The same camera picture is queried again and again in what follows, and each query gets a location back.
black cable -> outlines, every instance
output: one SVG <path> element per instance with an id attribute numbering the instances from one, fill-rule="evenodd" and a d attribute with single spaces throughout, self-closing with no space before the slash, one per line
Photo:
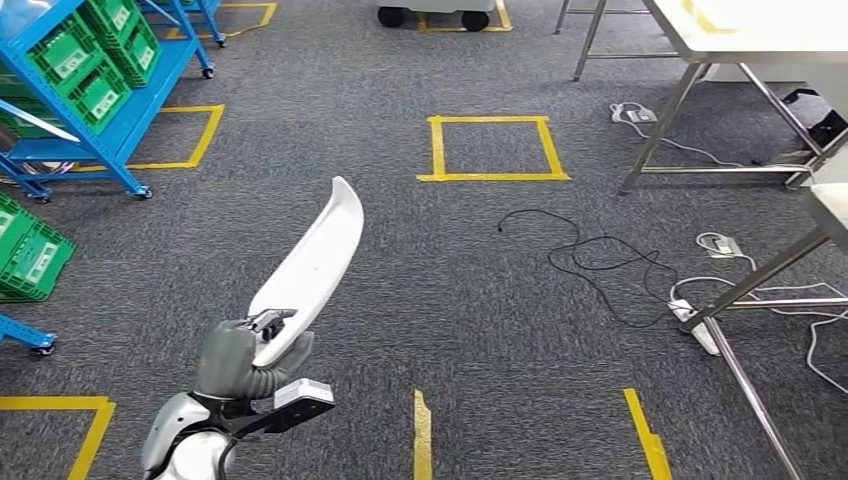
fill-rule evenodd
<path id="1" fill-rule="evenodd" d="M 612 303 L 607 298 L 607 295 L 604 292 L 604 290 L 597 283 L 595 283 L 594 280 L 590 279 L 589 277 L 587 277 L 586 275 L 584 275 L 580 272 L 577 272 L 577 271 L 574 271 L 574 270 L 569 270 L 569 269 L 562 267 L 561 265 L 557 264 L 557 262 L 554 259 L 554 256 L 557 253 L 569 251 L 571 253 L 571 255 L 570 255 L 571 260 L 574 263 L 574 265 L 576 265 L 577 268 L 579 268 L 580 270 L 585 270 L 585 271 L 590 271 L 590 272 L 592 272 L 592 271 L 594 271 L 594 272 L 611 271 L 611 270 L 615 270 L 615 269 L 624 267 L 626 265 L 630 265 L 632 263 L 647 261 L 648 267 L 645 269 L 645 272 L 642 275 L 642 288 L 644 288 L 645 292 L 647 292 L 647 294 L 649 296 L 653 297 L 654 299 L 657 299 L 660 302 L 662 302 L 662 303 L 664 303 L 664 304 L 666 304 L 666 305 L 668 305 L 672 308 L 680 308 L 680 307 L 677 307 L 675 305 L 672 305 L 671 303 L 668 302 L 668 300 L 665 300 L 662 297 L 656 295 L 650 289 L 649 281 L 648 281 L 648 275 L 650 274 L 651 270 L 655 266 L 672 272 L 674 274 L 674 283 L 677 283 L 677 281 L 680 277 L 680 274 L 677 272 L 677 270 L 675 270 L 674 268 L 672 268 L 668 265 L 660 263 L 658 261 L 660 254 L 661 254 L 659 250 L 652 250 L 651 252 L 645 254 L 645 253 L 640 252 L 636 247 L 631 245 L 626 240 L 622 240 L 622 239 L 620 239 L 618 237 L 614 237 L 612 235 L 602 235 L 602 236 L 593 237 L 593 238 L 590 238 L 590 239 L 587 239 L 587 240 L 581 240 L 580 226 L 577 225 L 577 223 L 575 223 L 574 221 L 572 221 L 572 220 L 570 220 L 566 217 L 563 217 L 561 215 L 557 215 L 555 213 L 551 213 L 551 212 L 548 212 L 546 210 L 541 210 L 541 209 L 537 209 L 537 208 L 514 210 L 512 212 L 507 213 L 498 222 L 497 230 L 499 232 L 503 232 L 503 226 L 502 226 L 503 223 L 507 219 L 509 219 L 510 217 L 513 217 L 515 215 L 519 215 L 519 214 L 522 214 L 522 213 L 538 213 L 538 214 L 542 214 L 542 215 L 547 215 L 549 217 L 563 221 L 563 222 L 567 223 L 568 225 L 570 225 L 572 228 L 574 228 L 574 230 L 575 230 L 575 240 L 574 240 L 574 242 L 566 244 L 566 245 L 561 245 L 559 247 L 553 248 L 550 251 L 548 251 L 548 255 L 547 255 L 548 263 L 552 267 L 554 267 L 556 270 L 563 272 L 563 273 L 566 273 L 568 275 L 572 275 L 572 276 L 575 276 L 577 278 L 580 278 L 583 281 L 585 281 L 586 283 L 588 283 L 589 286 L 591 286 L 598 293 L 598 295 L 601 297 L 601 300 L 603 301 L 607 310 L 609 310 L 610 314 L 613 316 L 613 318 L 615 320 L 617 320 L 617 321 L 619 321 L 619 322 L 621 322 L 621 323 L 623 323 L 623 324 L 625 324 L 629 327 L 632 327 L 632 328 L 647 328 L 647 327 L 650 327 L 650 326 L 656 324 L 657 322 L 659 322 L 665 316 L 665 314 L 658 316 L 657 318 L 655 318 L 650 323 L 640 324 L 640 323 L 628 322 L 627 320 L 625 320 L 624 318 L 622 318 L 621 316 L 618 315 L 618 313 L 615 311 L 615 308 L 613 308 Z M 616 241 L 616 242 L 626 246 L 628 249 L 630 249 L 632 252 L 634 252 L 637 256 L 630 258 L 630 259 L 627 259 L 627 260 L 624 260 L 624 261 L 619 262 L 619 263 L 615 263 L 613 265 L 600 266 L 600 267 L 586 266 L 586 265 L 584 265 L 583 263 L 580 262 L 580 260 L 577 258 L 577 249 L 579 247 L 593 243 L 593 242 L 604 241 L 604 240 Z"/>
<path id="2" fill-rule="evenodd" d="M 238 440 L 236 440 L 235 437 L 230 437 L 230 442 L 227 443 L 227 446 L 224 447 L 224 451 L 221 452 L 221 457 L 218 459 L 218 473 L 216 475 L 218 480 L 227 480 L 227 455 L 230 454 L 230 450 L 236 446 L 236 443 L 238 443 Z"/>

power strip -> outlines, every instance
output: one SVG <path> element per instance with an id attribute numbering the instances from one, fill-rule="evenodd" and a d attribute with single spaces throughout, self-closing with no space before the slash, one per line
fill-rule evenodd
<path id="1" fill-rule="evenodd" d="M 694 317 L 698 312 L 692 308 L 692 305 L 689 304 L 686 300 L 674 300 L 673 302 L 668 302 L 668 308 L 674 312 L 674 316 L 676 316 L 680 323 L 689 320 Z M 713 340 L 713 336 L 710 335 L 709 330 L 707 330 L 707 326 L 703 323 L 698 325 L 692 330 L 692 335 L 698 340 L 698 343 L 704 347 L 704 350 L 707 351 L 710 355 L 721 355 L 718 351 L 718 346 L 715 344 L 715 340 Z"/>

yellow tape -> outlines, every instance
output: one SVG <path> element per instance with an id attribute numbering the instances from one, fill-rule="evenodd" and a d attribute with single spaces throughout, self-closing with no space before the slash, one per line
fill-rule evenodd
<path id="1" fill-rule="evenodd" d="M 515 181 L 550 181 L 571 180 L 562 169 L 562 164 L 557 156 L 551 132 L 548 129 L 548 120 L 542 115 L 515 115 L 515 116 L 477 116 L 477 117 L 443 117 L 433 116 L 427 119 L 430 122 L 431 141 L 433 143 L 433 173 L 429 175 L 416 175 L 422 182 L 450 182 L 450 181 L 493 181 L 493 182 L 515 182 Z M 545 152 L 549 171 L 544 173 L 447 173 L 445 167 L 445 143 L 442 124 L 444 123 L 533 123 L 539 133 L 542 149 Z"/>
<path id="2" fill-rule="evenodd" d="M 0 397 L 0 410 L 97 410 L 109 397 Z"/>
<path id="3" fill-rule="evenodd" d="M 707 18 L 701 11 L 698 10 L 695 5 L 695 0 L 682 0 L 683 1 L 683 9 L 686 10 L 687 13 L 695 17 L 695 23 L 698 27 L 701 28 L 705 33 L 709 35 L 718 35 L 718 34 L 727 34 L 727 33 L 736 33 L 739 30 L 734 30 L 730 28 L 717 28 L 713 22 Z"/>
<path id="4" fill-rule="evenodd" d="M 115 404 L 108 402 L 94 414 L 91 426 L 88 427 L 88 433 L 85 434 L 85 440 L 83 440 L 79 453 L 77 453 L 77 459 L 74 460 L 74 465 L 68 474 L 68 480 L 85 480 L 114 411 Z"/>
<path id="5" fill-rule="evenodd" d="M 509 122 L 547 122 L 548 117 L 539 115 L 514 115 L 514 116 L 491 116 L 491 117 L 442 117 L 435 116 L 427 119 L 429 122 L 441 123 L 509 123 Z"/>
<path id="6" fill-rule="evenodd" d="M 665 455 L 662 441 L 659 435 L 651 433 L 651 429 L 648 427 L 648 421 L 645 420 L 645 414 L 642 412 L 642 405 L 639 403 L 639 396 L 636 394 L 636 390 L 625 388 L 624 398 L 627 400 L 627 408 L 630 409 L 630 416 L 633 417 L 636 435 L 639 436 L 639 442 L 642 444 L 642 450 L 645 452 L 645 459 L 648 462 L 648 469 L 651 471 L 651 476 L 654 480 L 671 480 L 671 469 L 668 466 L 668 458 Z"/>
<path id="7" fill-rule="evenodd" d="M 431 480 L 433 478 L 432 419 L 430 409 L 424 403 L 424 394 L 418 389 L 414 394 L 412 415 L 415 429 L 415 439 L 412 444 L 412 479 Z"/>
<path id="8" fill-rule="evenodd" d="M 562 171 L 562 164 L 559 163 L 559 156 L 556 153 L 551 132 L 548 130 L 548 123 L 544 120 L 537 120 L 536 130 L 539 131 L 539 140 L 542 141 L 542 148 L 545 150 L 545 159 L 548 161 L 551 176 L 557 180 L 569 180 L 568 175 Z"/>
<path id="9" fill-rule="evenodd" d="M 262 17 L 259 19 L 259 23 L 252 27 L 247 27 L 245 29 L 239 30 L 237 32 L 227 33 L 221 32 L 225 37 L 236 37 L 241 35 L 244 32 L 248 32 L 250 30 L 255 30 L 257 28 L 267 27 L 269 23 L 271 23 L 271 17 L 274 16 L 274 12 L 277 11 L 276 3 L 222 3 L 219 5 L 220 8 L 264 8 L 265 12 L 262 14 Z M 168 33 L 165 34 L 166 40 L 182 40 L 185 37 L 180 35 L 180 30 L 178 28 L 172 28 L 168 30 Z M 204 33 L 202 35 L 198 35 L 197 38 L 201 40 L 205 40 L 208 38 L 212 38 L 211 34 Z"/>
<path id="10" fill-rule="evenodd" d="M 203 133 L 200 135 L 200 140 L 197 141 L 194 150 L 191 152 L 188 160 L 185 162 L 160 162 L 160 163 L 131 163 L 127 164 L 130 170 L 152 170 L 152 169 L 172 169 L 172 168 L 195 168 L 209 144 L 212 142 L 212 137 L 218 130 L 218 124 L 221 122 L 221 117 L 224 115 L 224 105 L 200 105 L 193 107 L 162 107 L 159 113 L 209 113 L 209 119 L 206 121 L 206 126 L 203 127 Z M 74 172 L 96 172 L 104 170 L 101 166 L 76 167 Z"/>
<path id="11" fill-rule="evenodd" d="M 68 473 L 68 480 L 85 480 L 112 420 L 115 403 L 109 397 L 0 397 L 0 410 L 94 410 L 94 418 Z"/>
<path id="12" fill-rule="evenodd" d="M 506 11 L 506 5 L 504 5 L 504 0 L 495 0 L 495 9 L 498 12 L 498 20 L 500 22 L 500 26 L 498 27 L 486 27 L 482 31 L 484 32 L 511 32 L 512 31 L 512 20 L 509 18 L 509 13 Z M 427 26 L 427 18 L 423 13 L 415 14 L 415 23 L 416 29 L 419 32 L 427 32 L 427 33 L 442 33 L 442 32 L 464 32 L 466 31 L 463 27 L 428 27 Z"/>

green storage bin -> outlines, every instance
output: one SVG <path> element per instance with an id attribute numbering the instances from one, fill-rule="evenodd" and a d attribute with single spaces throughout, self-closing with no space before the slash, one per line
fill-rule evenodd
<path id="1" fill-rule="evenodd" d="M 72 13 L 32 47 L 28 56 L 56 93 L 66 96 L 106 54 L 79 14 Z"/>
<path id="2" fill-rule="evenodd" d="M 0 302 L 47 300 L 74 248 L 62 234 L 36 220 L 0 271 Z"/>
<path id="3" fill-rule="evenodd" d="M 30 98 L 32 93 L 14 73 L 0 63 L 0 98 Z"/>
<path id="4" fill-rule="evenodd" d="M 35 115 L 54 127 L 63 128 L 62 122 L 56 118 L 56 115 L 53 115 L 53 112 L 48 110 L 47 107 L 36 99 L 17 98 L 7 99 L 7 101 L 21 110 Z M 15 132 L 22 138 L 45 138 L 53 136 L 43 129 L 2 110 L 0 110 L 0 124 L 6 126 L 6 128 Z"/>
<path id="5" fill-rule="evenodd" d="M 104 50 L 122 48 L 142 19 L 136 0 L 86 0 L 79 13 Z"/>
<path id="6" fill-rule="evenodd" d="M 139 21 L 121 49 L 106 52 L 115 62 L 130 87 L 147 85 L 162 53 L 159 40 L 144 19 Z"/>
<path id="7" fill-rule="evenodd" d="M 0 193 L 0 265 L 8 263 L 21 238 L 37 222 L 18 202 Z"/>
<path id="8" fill-rule="evenodd" d="M 94 133 L 100 133 L 130 96 L 130 87 L 108 58 L 69 95 L 68 101 Z"/>

gray carpet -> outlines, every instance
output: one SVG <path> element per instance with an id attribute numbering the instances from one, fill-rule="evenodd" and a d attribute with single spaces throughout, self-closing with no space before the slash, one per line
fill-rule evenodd
<path id="1" fill-rule="evenodd" d="M 555 271 L 547 251 L 572 230 L 505 213 L 543 208 L 584 235 L 658 249 L 681 276 L 739 279 L 743 261 L 706 258 L 695 236 L 734 236 L 764 261 L 810 228 L 780 177 L 648 178 L 616 188 L 641 140 L 612 125 L 608 105 L 659 110 L 682 72 L 676 60 L 590 62 L 568 81 L 588 16 L 551 35 L 558 2 L 510 2 L 511 33 L 418 33 L 381 28 L 371 2 L 281 3 L 267 28 L 214 44 L 214 80 L 191 69 L 169 105 L 226 104 L 195 170 L 140 171 L 156 198 L 124 198 L 111 183 L 57 185 L 26 205 L 78 244 L 50 300 L 4 312 L 59 333 L 55 355 L 0 349 L 0 394 L 108 395 L 114 417 L 89 478 L 139 478 L 153 416 L 191 386 L 205 330 L 240 317 L 345 176 L 366 226 L 348 274 L 314 324 L 301 374 L 331 383 L 338 407 L 281 437 L 237 450 L 233 479 L 409 478 L 412 392 L 433 415 L 438 479 L 648 478 L 622 389 L 635 387 L 677 478 L 782 477 L 721 360 L 677 332 L 665 307 L 640 294 L 637 267 L 593 275 L 618 322 L 584 281 Z M 224 30 L 255 11 L 222 12 Z M 450 24 L 455 19 L 438 19 Z M 646 17 L 609 18 L 598 48 L 664 45 Z M 777 86 L 785 92 L 792 86 Z M 817 121 L 822 105 L 799 104 Z M 431 115 L 547 115 L 570 182 L 419 183 L 430 171 Z M 197 118 L 160 116 L 134 161 L 179 161 Z M 544 170 L 532 129 L 447 125 L 448 171 Z M 670 136 L 748 162 L 794 146 L 753 88 L 699 85 Z M 657 161 L 704 164 L 662 148 Z M 19 196 L 14 189 L 6 189 Z M 586 262 L 624 255 L 581 251 Z M 845 259 L 823 248 L 776 283 L 848 288 Z M 657 272 L 652 291 L 672 278 Z M 703 302 L 718 289 L 686 289 Z M 848 404 L 804 365 L 810 318 L 726 316 L 725 328 L 810 478 L 845 478 Z M 848 382 L 845 323 L 823 329 L 818 363 Z M 0 412 L 0 478 L 67 475 L 85 414 Z"/>

